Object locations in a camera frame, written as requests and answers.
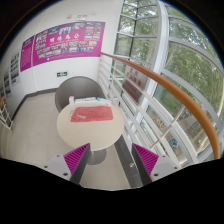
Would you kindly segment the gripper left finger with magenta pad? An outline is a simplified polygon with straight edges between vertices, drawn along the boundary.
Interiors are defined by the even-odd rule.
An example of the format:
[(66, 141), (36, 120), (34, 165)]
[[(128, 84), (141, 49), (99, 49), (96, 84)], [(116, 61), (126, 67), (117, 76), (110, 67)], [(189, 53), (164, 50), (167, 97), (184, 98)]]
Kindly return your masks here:
[(43, 169), (79, 185), (90, 153), (90, 144), (82, 145), (65, 155), (54, 156), (43, 166)]

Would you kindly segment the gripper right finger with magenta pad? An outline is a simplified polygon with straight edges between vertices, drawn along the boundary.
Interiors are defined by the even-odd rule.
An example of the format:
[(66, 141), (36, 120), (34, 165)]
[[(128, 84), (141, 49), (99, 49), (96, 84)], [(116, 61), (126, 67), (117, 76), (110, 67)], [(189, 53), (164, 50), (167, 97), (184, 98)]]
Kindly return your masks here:
[(131, 154), (143, 185), (150, 184), (180, 170), (180, 167), (168, 156), (159, 156), (137, 144), (132, 144)]

